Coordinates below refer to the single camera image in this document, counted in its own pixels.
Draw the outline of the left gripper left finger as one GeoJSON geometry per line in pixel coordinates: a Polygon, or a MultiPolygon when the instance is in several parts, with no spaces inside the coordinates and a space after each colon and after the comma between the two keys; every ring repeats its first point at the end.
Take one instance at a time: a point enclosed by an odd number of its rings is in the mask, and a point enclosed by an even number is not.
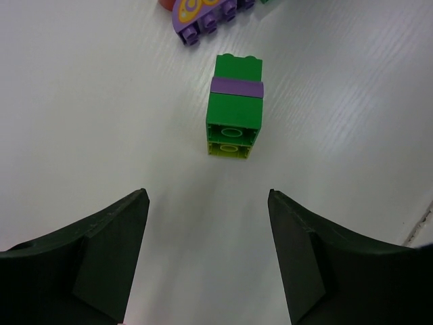
{"type": "Polygon", "coordinates": [[[122,324],[149,205],[135,190],[1,252],[1,323],[122,324]]]}

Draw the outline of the purple green lego cluster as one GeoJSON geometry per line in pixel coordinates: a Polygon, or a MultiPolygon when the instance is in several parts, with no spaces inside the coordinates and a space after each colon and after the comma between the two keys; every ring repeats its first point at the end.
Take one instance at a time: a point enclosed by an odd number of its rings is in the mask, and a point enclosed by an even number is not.
{"type": "Polygon", "coordinates": [[[206,112],[208,153],[247,159],[263,121],[263,61],[230,53],[216,57],[206,112]]]}

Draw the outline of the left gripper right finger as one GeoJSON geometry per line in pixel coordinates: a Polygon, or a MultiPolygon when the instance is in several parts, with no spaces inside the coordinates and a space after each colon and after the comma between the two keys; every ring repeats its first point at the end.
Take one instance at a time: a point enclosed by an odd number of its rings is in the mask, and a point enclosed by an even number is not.
{"type": "Polygon", "coordinates": [[[292,324],[431,324],[432,246],[382,242],[271,190],[268,209],[292,324]]]}

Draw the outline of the red purple lego stack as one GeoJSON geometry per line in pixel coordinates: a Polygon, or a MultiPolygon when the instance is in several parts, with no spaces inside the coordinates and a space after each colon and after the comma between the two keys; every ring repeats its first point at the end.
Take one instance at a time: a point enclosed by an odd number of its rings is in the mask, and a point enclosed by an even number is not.
{"type": "Polygon", "coordinates": [[[238,12],[252,9],[255,0],[177,0],[158,1],[172,14],[175,33],[185,46],[200,41],[201,35],[217,31],[219,23],[234,20],[238,12]]]}

